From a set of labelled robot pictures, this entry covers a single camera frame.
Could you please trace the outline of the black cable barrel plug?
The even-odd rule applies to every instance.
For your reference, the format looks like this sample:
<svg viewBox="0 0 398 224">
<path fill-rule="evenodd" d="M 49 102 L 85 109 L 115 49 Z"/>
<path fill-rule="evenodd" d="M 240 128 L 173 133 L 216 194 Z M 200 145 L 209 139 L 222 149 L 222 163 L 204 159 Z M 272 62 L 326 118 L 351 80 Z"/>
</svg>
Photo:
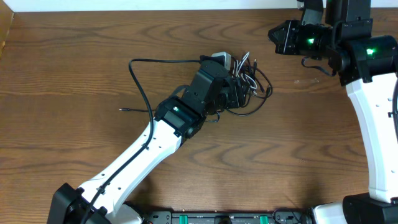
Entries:
<svg viewBox="0 0 398 224">
<path fill-rule="evenodd" d="M 273 94 L 273 86 L 266 74 L 257 66 L 257 60 L 253 63 L 246 61 L 240 67 L 240 78 L 249 84 L 249 90 L 246 95 L 246 103 L 243 108 L 247 107 L 251 97 L 262 100 L 268 99 Z"/>
</svg>

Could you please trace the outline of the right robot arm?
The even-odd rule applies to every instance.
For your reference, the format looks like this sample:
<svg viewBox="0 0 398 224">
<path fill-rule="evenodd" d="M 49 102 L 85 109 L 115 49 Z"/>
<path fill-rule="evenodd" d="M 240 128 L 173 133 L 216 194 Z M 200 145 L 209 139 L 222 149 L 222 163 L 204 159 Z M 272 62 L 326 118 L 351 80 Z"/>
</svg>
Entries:
<svg viewBox="0 0 398 224">
<path fill-rule="evenodd" d="M 369 190 L 340 202 L 312 207 L 300 223 L 397 222 L 397 41 L 373 36 L 371 3 L 298 0 L 299 20 L 271 29 L 281 55 L 327 59 L 326 74 L 338 76 L 356 115 L 369 172 Z"/>
</svg>

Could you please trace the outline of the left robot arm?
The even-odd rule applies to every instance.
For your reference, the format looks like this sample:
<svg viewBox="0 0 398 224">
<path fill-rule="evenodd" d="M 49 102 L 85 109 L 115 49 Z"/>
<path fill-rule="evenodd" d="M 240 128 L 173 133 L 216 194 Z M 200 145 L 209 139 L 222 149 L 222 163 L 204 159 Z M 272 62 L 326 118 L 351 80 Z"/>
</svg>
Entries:
<svg viewBox="0 0 398 224">
<path fill-rule="evenodd" d="M 207 116 L 244 104 L 242 75 L 204 60 L 191 84 L 180 85 L 155 110 L 142 134 L 107 168 L 74 189 L 53 195 L 48 223 L 142 223 L 125 201 L 143 179 L 203 126 Z"/>
</svg>

